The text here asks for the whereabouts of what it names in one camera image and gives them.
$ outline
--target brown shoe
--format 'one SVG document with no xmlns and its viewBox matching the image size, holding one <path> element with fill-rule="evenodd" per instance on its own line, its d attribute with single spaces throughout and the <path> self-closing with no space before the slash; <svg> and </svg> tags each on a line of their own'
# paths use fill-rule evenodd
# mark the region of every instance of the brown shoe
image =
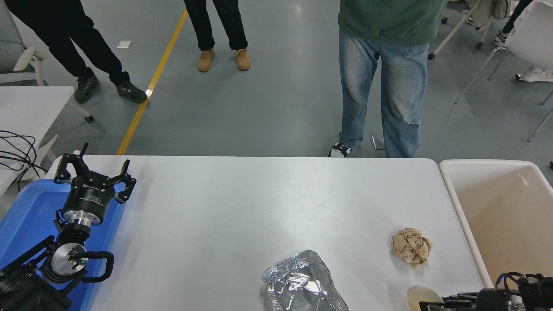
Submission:
<svg viewBox="0 0 553 311">
<path fill-rule="evenodd" d="M 200 59 L 198 60 L 198 71 L 208 72 L 211 68 L 211 60 L 215 57 L 213 49 L 202 51 Z"/>
<path fill-rule="evenodd" d="M 248 49 L 240 49 L 236 51 L 236 65 L 238 70 L 245 71 L 249 69 L 251 61 L 249 59 Z"/>
</svg>

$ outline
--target sneaker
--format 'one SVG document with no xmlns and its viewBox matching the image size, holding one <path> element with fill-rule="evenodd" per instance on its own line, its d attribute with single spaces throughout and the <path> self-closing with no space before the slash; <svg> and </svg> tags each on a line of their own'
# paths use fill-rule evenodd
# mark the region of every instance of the sneaker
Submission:
<svg viewBox="0 0 553 311">
<path fill-rule="evenodd" d="M 248 70 L 250 65 L 251 61 L 249 59 L 248 49 L 239 49 L 236 51 L 236 66 L 238 70 Z"/>
<path fill-rule="evenodd" d="M 121 97 L 129 97 L 135 103 L 141 103 L 148 98 L 143 90 L 134 86 L 130 81 L 124 81 L 117 85 L 117 93 Z"/>
<path fill-rule="evenodd" d="M 493 39 L 493 45 L 495 46 L 499 46 L 499 47 L 504 47 L 505 46 L 505 40 L 507 40 L 507 36 L 509 34 L 505 34 L 505 33 L 502 33 L 501 31 L 495 36 L 495 38 Z"/>
<path fill-rule="evenodd" d="M 551 81 L 553 77 L 553 70 L 544 69 L 537 66 L 532 66 L 528 70 L 520 75 L 518 80 L 534 82 L 534 81 Z"/>
<path fill-rule="evenodd" d="M 332 149 L 328 152 L 329 158 L 345 158 L 349 155 L 353 148 L 342 145 L 341 142 L 337 142 Z"/>
<path fill-rule="evenodd" d="M 202 51 L 200 54 L 200 59 L 198 60 L 198 71 L 199 72 L 208 72 L 211 68 L 211 60 L 215 57 L 215 52 L 213 49 L 207 51 Z"/>
<path fill-rule="evenodd" d="M 78 103 L 84 103 L 92 97 L 92 90 L 100 84 L 96 76 L 89 78 L 79 77 L 77 79 L 77 90 L 75 91 L 75 100 Z"/>
</svg>

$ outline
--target black cable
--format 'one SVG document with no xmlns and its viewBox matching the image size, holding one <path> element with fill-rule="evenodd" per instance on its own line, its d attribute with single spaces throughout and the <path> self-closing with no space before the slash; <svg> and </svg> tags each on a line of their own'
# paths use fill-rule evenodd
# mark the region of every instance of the black cable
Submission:
<svg viewBox="0 0 553 311">
<path fill-rule="evenodd" d="M 14 161 L 20 162 L 22 164 L 22 166 L 20 168 L 13 168 L 13 167 L 10 167 L 8 164 L 0 163 L 2 166 L 6 167 L 8 169 L 11 169 L 11 170 L 23 170 L 10 184 L 10 185 L 12 185 L 13 183 L 17 183 L 17 189 L 19 191 L 21 191 L 21 188 L 20 188 L 21 181 L 22 181 L 23 177 L 25 176 L 25 173 L 28 172 L 29 168 L 32 168 L 32 170 L 35 172 L 35 174 L 37 176 L 40 176 L 39 173 L 38 173 L 37 168 L 39 168 L 39 169 L 41 169 L 45 172 L 47 172 L 48 170 L 46 170 L 46 169 L 42 168 L 41 166 L 35 164 L 36 158 L 37 158 L 37 153 L 36 153 L 36 149 L 34 147 L 34 143 L 36 142 L 36 138 L 34 138 L 33 136 L 30 136 L 30 135 L 19 135 L 17 133 L 14 133 L 14 132 L 11 132 L 11 131 L 5 131 L 5 130 L 0 130 L 0 133 L 9 134 L 9 135 L 0 136 L 0 139 L 7 142 L 10 146 L 12 146 L 15 150 L 19 151 L 22 154 L 22 155 L 20 155 L 20 154 L 16 154 L 16 153 L 9 152 L 9 151 L 0 151 L 1 153 L 8 154 L 10 156 L 14 156 L 14 157 L 0 156 L 0 158 L 14 160 Z M 10 142 L 10 140 L 9 140 L 10 138 L 19 138 L 19 139 L 24 140 L 27 144 L 29 144 L 29 148 L 27 149 L 27 151 L 23 151 L 22 149 L 17 147 L 14 143 Z"/>
<path fill-rule="evenodd" d="M 515 291 L 515 290 L 509 289 L 509 285 L 507 284 L 507 279 L 510 279 L 511 281 L 513 281 L 515 284 L 518 285 L 519 279 L 520 279 L 521 277 L 524 277 L 524 274 L 519 273 L 519 272 L 502 273 L 502 274 L 497 278 L 497 281 L 495 282 L 495 288 L 496 288 L 497 290 L 499 290 L 500 292 L 502 292 L 502 293 L 506 293 L 506 294 L 511 294 L 511 295 L 519 296 L 519 295 L 520 295 L 519 291 Z M 504 288 L 500 288 L 500 287 L 499 287 L 499 284 L 501 283 L 502 280 L 503 280 L 503 287 L 504 287 Z"/>
<path fill-rule="evenodd" d="M 22 160 L 22 159 L 12 158 L 12 157 L 4 157 L 3 155 L 0 155 L 0 159 L 8 159 L 8 160 L 18 161 L 18 162 L 21 162 L 21 163 L 25 163 L 25 164 L 27 164 L 27 165 L 33 167 L 33 168 L 38 168 L 38 169 L 40 169 L 40 170 L 43 170 L 45 173 L 48 172 L 47 169 L 45 169 L 45 168 L 43 168 L 43 167 L 41 167 L 41 166 L 39 166 L 39 165 L 36 165 L 36 164 L 34 164 L 33 162 L 29 162 L 29 161 L 27 161 L 27 160 Z M 11 167 L 8 167 L 8 168 L 11 169 L 11 170 L 22 170 L 24 167 L 21 167 L 20 169 L 14 169 L 14 168 L 11 168 Z"/>
</svg>

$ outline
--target green sweatshirt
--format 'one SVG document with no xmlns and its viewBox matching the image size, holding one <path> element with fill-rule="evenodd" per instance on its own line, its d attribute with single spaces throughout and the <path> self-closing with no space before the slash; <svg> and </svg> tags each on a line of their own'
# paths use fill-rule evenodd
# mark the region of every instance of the green sweatshirt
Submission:
<svg viewBox="0 0 553 311">
<path fill-rule="evenodd" d="M 341 0 L 338 25 L 354 38 L 421 45 L 436 38 L 447 0 Z"/>
</svg>

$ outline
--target white table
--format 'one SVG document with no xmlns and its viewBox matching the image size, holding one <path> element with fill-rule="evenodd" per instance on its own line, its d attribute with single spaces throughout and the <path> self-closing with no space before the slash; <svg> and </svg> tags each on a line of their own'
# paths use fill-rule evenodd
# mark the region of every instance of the white table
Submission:
<svg viewBox="0 0 553 311">
<path fill-rule="evenodd" d="M 68 99 L 74 92 L 72 86 L 0 86 L 0 130 L 11 131 L 19 135 L 30 135 L 36 138 L 34 147 L 39 153 L 36 164 L 44 158 L 46 152 L 54 143 L 54 137 L 44 148 L 39 150 L 44 135 L 58 117 Z M 17 141 L 19 148 L 28 148 L 23 140 Z M 0 150 L 19 154 L 7 142 L 0 139 Z M 20 164 L 12 160 L 0 159 L 12 167 Z M 9 170 L 0 165 L 0 195 L 3 195 L 10 183 L 20 174 L 20 171 Z"/>
<path fill-rule="evenodd" d="M 420 284 L 448 296 L 483 285 L 429 159 L 86 155 L 137 179 L 91 310 L 266 310 L 262 272 L 314 250 L 351 310 L 406 311 Z M 47 174 L 52 178 L 57 164 Z M 391 237 L 414 227 L 434 248 L 412 269 Z"/>
</svg>

